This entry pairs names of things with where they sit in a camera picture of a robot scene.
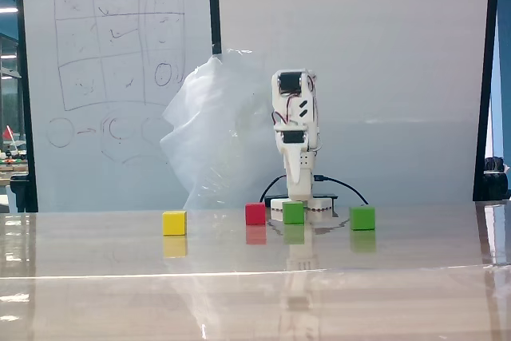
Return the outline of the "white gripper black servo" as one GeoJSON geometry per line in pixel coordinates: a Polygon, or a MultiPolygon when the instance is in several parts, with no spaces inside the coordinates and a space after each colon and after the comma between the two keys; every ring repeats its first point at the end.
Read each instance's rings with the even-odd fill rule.
{"type": "Polygon", "coordinates": [[[310,125],[276,125],[277,149],[284,155],[290,198],[310,200],[315,153],[320,149],[319,129],[310,125]]]}

